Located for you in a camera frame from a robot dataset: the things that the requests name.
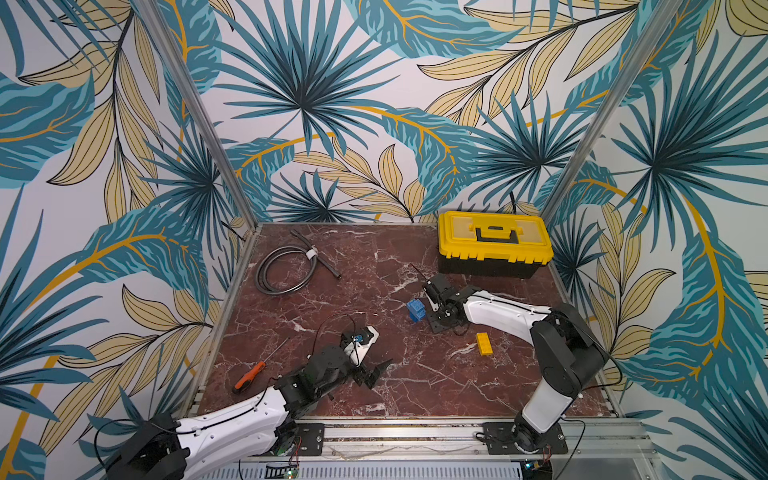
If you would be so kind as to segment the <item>long light blue lego brick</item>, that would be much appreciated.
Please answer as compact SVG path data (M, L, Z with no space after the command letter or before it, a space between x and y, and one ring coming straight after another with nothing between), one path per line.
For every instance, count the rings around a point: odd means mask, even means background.
M412 322L418 323L427 316L426 308L421 299L413 299L407 303L407 310Z

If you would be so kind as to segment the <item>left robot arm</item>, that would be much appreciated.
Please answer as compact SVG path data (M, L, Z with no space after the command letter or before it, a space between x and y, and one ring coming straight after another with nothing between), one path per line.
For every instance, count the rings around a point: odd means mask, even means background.
M353 380L373 388L392 363L362 364L369 344L331 345L261 393L221 410L146 420L104 463L108 479L198 479L249 455L277 453L298 435L297 421Z

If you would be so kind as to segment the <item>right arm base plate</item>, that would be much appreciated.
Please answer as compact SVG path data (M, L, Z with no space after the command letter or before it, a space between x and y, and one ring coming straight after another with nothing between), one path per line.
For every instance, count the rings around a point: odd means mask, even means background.
M569 451L559 424L553 425L545 433L539 433L514 422L487 422L481 425L480 432L475 433L475 439L486 446L490 455L547 456Z

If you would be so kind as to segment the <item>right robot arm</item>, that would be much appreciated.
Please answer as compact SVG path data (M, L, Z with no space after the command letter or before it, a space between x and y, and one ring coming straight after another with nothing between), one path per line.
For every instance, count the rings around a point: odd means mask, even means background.
M541 381L514 420L507 443L536 453L558 435L558 422L603 369L610 355L577 309L523 304L468 285L461 289L443 274L423 284L425 318L435 333L474 324L515 336L533 347Z

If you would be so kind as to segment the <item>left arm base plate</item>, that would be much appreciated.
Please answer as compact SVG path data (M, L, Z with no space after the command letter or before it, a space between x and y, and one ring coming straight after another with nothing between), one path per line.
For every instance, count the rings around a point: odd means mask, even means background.
M275 430L275 442L266 451L266 454L271 456L321 456L325 430L326 425L323 423L290 421Z

